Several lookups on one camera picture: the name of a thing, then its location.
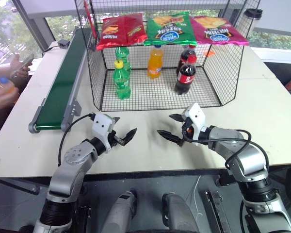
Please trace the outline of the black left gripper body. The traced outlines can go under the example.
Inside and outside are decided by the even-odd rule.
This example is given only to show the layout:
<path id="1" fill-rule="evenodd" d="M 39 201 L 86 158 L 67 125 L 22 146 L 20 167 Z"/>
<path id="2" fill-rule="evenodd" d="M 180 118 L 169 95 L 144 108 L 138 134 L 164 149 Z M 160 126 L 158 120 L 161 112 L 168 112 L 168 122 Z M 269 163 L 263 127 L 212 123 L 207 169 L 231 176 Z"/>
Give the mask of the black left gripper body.
<path id="1" fill-rule="evenodd" d="M 116 146 L 118 144 L 121 146 L 125 145 L 124 139 L 117 137 L 116 131 L 114 131 L 114 130 L 112 130 L 112 132 L 108 134 L 108 142 L 109 142 L 110 146 Z"/>

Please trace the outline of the person right hand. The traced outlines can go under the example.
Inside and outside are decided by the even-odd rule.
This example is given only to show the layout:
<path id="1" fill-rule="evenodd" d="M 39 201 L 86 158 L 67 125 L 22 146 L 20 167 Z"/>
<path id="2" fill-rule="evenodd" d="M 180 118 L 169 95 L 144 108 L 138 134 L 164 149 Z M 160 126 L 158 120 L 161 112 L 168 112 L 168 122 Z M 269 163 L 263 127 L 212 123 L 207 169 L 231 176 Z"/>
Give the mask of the person right hand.
<path id="1" fill-rule="evenodd" d="M 13 84 L 0 88 L 0 109 L 14 104 L 19 97 L 19 89 Z"/>

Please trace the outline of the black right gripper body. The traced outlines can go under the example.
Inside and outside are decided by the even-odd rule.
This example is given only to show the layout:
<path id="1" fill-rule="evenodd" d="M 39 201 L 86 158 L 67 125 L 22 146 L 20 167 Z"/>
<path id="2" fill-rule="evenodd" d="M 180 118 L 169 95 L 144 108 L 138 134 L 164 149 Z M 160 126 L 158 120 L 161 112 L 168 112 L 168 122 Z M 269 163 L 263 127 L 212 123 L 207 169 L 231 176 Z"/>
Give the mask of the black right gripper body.
<path id="1" fill-rule="evenodd" d="M 181 133 L 183 137 L 182 139 L 180 139 L 180 142 L 178 143 L 178 145 L 182 147 L 185 142 L 189 143 L 192 142 L 194 128 L 192 127 L 193 122 L 189 117 L 187 117 L 186 119 L 183 119 L 183 117 L 179 117 L 178 120 L 179 122 L 183 123 L 181 127 L 182 128 Z"/>

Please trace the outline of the person left hand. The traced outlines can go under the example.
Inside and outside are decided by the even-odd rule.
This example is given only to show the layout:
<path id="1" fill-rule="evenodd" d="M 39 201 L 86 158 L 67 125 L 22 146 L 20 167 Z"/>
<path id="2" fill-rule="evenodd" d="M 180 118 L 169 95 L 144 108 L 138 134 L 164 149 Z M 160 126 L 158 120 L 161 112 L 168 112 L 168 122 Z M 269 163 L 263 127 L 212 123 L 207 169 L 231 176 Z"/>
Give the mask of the person left hand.
<path id="1" fill-rule="evenodd" d="M 10 73 L 11 77 L 21 77 L 26 78 L 29 75 L 30 68 L 29 66 L 32 65 L 32 63 L 28 63 L 26 66 L 22 65 L 22 63 L 19 60 L 20 55 L 15 54 L 14 58 L 10 62 Z"/>

